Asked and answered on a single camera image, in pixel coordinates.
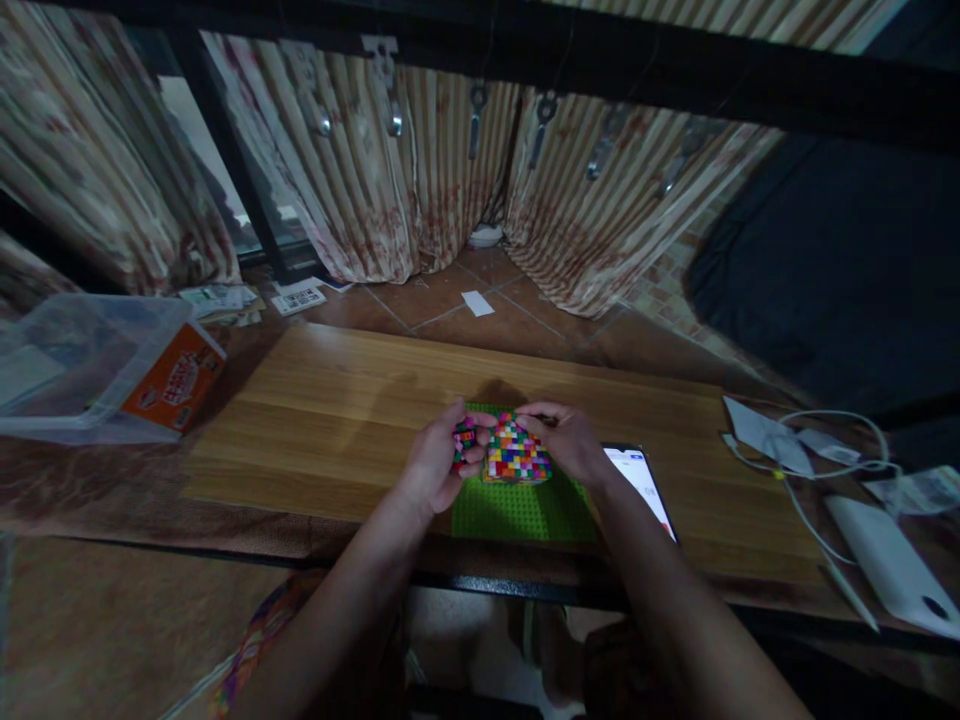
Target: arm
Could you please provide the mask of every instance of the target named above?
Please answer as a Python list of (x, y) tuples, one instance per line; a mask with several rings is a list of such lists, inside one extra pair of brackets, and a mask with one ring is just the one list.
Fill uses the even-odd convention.
[[(719, 595), (687, 564), (653, 511), (593, 436), (556, 403), (517, 408), (560, 466), (590, 493), (648, 649), (674, 698), (698, 718), (810, 717)], [(534, 416), (556, 420), (547, 427)]]
[(230, 712), (232, 720), (300, 717), (336, 685), (342, 691), (344, 683), (336, 681), (348, 663), (347, 684), (354, 687), (362, 685), (356, 682), (358, 677), (369, 676), (377, 667), (391, 627), (389, 620), (427, 528), (437, 513), (453, 503), (462, 477), (477, 474), (477, 463), (490, 441), (482, 426), (495, 425), (496, 419), (483, 413), (469, 414), (478, 427), (478, 444), (466, 453), (472, 464), (460, 475), (450, 474), (452, 433), (467, 415), (463, 399), (458, 398), (417, 435), (397, 484), (257, 668)]

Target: white power bank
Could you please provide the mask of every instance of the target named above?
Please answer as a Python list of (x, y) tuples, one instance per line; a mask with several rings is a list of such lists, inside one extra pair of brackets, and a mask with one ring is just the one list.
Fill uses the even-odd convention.
[(960, 640), (960, 611), (893, 519), (839, 495), (825, 502), (887, 612)]

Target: hand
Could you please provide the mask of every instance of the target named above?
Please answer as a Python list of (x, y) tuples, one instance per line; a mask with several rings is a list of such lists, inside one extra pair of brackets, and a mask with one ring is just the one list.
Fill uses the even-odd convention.
[[(586, 488), (597, 487), (613, 463), (593, 435), (590, 419), (583, 410), (552, 402), (534, 402), (516, 409), (517, 424), (540, 438), (547, 452), (561, 469), (576, 478)], [(556, 427), (550, 427), (535, 415), (552, 418)]]
[[(464, 453), (467, 465), (460, 468), (459, 474), (454, 474), (450, 471), (456, 452), (453, 432), (467, 417), (473, 418), (477, 444)], [(490, 444), (490, 431), (487, 428), (496, 424), (497, 419), (493, 415), (467, 412), (463, 398), (458, 397), (453, 405), (417, 433), (410, 448), (407, 466), (397, 481), (397, 489), (414, 503), (417, 510), (429, 517), (443, 512), (456, 499), (463, 478), (480, 473), (481, 461)]]

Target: orange box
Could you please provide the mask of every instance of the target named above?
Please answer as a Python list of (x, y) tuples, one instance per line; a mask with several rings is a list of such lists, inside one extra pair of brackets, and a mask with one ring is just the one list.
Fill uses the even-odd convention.
[(121, 410), (184, 432), (227, 358), (193, 320), (184, 323)]

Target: clear plastic box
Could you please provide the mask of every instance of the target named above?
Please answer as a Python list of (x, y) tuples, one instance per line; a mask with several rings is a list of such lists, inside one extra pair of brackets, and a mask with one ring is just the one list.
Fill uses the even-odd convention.
[(123, 410), (192, 320), (179, 298), (65, 293), (0, 335), (0, 435), (66, 445), (175, 442), (181, 433)]

